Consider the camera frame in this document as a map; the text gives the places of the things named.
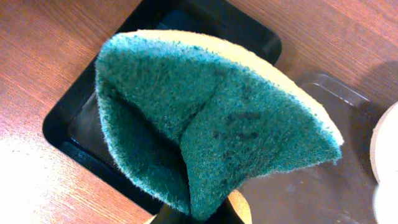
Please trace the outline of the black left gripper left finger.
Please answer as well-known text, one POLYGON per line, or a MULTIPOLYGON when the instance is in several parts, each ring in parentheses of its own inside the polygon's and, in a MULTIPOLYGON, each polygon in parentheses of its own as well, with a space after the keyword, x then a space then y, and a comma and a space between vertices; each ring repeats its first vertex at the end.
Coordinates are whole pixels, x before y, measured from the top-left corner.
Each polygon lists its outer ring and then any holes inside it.
POLYGON ((164 204, 150 224, 189 224, 190 222, 191 218, 188 215, 164 204))

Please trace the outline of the cream plate with yellow stain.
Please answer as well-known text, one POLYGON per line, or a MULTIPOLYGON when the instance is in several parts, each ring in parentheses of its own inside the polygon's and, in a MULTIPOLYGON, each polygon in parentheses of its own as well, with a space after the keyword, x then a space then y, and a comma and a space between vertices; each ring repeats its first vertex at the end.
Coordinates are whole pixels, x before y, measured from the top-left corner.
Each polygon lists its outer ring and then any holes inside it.
POLYGON ((397 176, 397 103, 388 108, 373 128, 369 158, 378 183, 397 176))

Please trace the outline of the green yellow sponge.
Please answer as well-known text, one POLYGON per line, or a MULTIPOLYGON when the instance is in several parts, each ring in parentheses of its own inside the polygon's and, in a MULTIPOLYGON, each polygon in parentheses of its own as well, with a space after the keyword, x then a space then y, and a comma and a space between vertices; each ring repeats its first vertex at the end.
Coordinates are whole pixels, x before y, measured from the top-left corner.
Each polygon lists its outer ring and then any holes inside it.
POLYGON ((244 47, 179 30, 120 33, 95 62, 101 129, 136 186, 205 221, 256 177, 337 161, 324 107, 244 47))

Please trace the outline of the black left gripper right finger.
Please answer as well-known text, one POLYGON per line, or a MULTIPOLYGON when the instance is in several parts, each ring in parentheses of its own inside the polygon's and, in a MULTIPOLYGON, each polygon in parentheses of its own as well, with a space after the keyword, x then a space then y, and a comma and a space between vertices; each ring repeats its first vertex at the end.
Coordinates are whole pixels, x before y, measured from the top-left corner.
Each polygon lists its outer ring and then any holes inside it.
POLYGON ((216 224, 243 224, 242 219, 234 211, 231 202, 226 198, 214 214, 216 224))

